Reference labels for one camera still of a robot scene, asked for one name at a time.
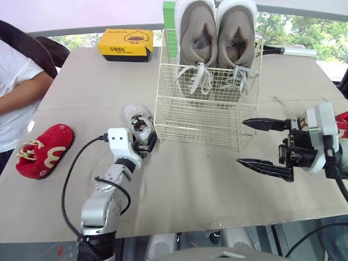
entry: table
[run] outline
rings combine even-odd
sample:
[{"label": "table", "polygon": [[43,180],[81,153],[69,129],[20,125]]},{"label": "table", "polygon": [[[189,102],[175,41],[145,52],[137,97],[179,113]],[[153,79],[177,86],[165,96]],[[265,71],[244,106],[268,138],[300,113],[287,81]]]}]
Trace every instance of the table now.
[{"label": "table", "polygon": [[[74,50],[33,117],[35,139],[49,126],[71,126],[76,139],[48,178],[22,177],[12,156],[0,176],[0,243],[75,240],[60,210],[63,183],[77,151],[110,127],[127,126],[122,110],[140,103],[153,112],[158,48],[149,63],[114,63],[96,48]],[[311,58],[266,55],[263,58],[259,116],[286,119],[331,101],[336,114],[347,100]],[[255,173],[235,158],[278,159],[280,132],[258,132],[241,152],[228,147],[165,140],[157,143],[129,187],[132,205],[121,218],[118,237],[196,231],[316,219],[348,213],[334,180],[324,173],[295,171],[295,182]],[[113,162],[108,144],[97,142],[80,157],[69,181],[66,208],[80,226],[80,211],[95,176]]]}]

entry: red plush slipper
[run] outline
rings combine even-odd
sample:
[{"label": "red plush slipper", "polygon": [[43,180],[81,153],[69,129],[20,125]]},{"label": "red plush slipper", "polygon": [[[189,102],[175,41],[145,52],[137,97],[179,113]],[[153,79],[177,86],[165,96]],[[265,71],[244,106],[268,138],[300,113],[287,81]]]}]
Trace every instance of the red plush slipper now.
[{"label": "red plush slipper", "polygon": [[337,115],[335,119],[339,131],[338,137],[340,139],[348,138],[348,111],[340,115]]},{"label": "red plush slipper", "polygon": [[56,124],[36,140],[23,145],[17,156],[18,172],[27,178],[46,178],[74,142],[74,131],[65,124]]}]

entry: floor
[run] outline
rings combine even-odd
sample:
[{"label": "floor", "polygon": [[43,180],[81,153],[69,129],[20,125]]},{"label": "floor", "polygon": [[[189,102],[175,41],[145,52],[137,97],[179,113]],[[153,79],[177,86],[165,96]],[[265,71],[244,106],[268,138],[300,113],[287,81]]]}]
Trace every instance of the floor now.
[{"label": "floor", "polygon": [[[278,226],[282,229],[285,241],[283,245],[290,249],[301,237],[315,229],[317,221],[297,221],[284,223]],[[255,246],[255,249],[278,255],[271,226],[252,226],[246,230]],[[144,254],[149,237],[125,239],[123,261],[144,260]],[[204,231],[187,232],[181,235],[181,249],[190,247],[220,246],[214,245]],[[0,244],[0,260],[76,260],[77,244],[63,243],[27,243],[27,244]],[[292,255],[293,260],[322,261],[324,252],[314,235],[305,241]]]}]

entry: yellow box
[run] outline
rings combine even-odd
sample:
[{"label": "yellow box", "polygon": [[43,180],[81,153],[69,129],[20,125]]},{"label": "yellow box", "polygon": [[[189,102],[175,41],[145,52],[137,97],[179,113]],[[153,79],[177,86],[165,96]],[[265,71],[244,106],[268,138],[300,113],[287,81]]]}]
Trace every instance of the yellow box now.
[{"label": "yellow box", "polygon": [[108,61],[149,61],[153,34],[151,30],[108,28],[98,49]]}]

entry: white wire basket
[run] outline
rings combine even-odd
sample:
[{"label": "white wire basket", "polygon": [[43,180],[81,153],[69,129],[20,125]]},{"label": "white wire basket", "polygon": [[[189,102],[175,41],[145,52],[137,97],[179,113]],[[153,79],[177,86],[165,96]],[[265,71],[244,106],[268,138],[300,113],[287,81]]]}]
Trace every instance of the white wire basket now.
[{"label": "white wire basket", "polygon": [[164,32],[159,69],[154,126],[158,138],[229,146],[237,151],[256,135],[242,122],[258,109],[263,39],[256,35],[250,69],[207,68],[197,90],[190,92],[197,70],[176,64],[175,31]]}]

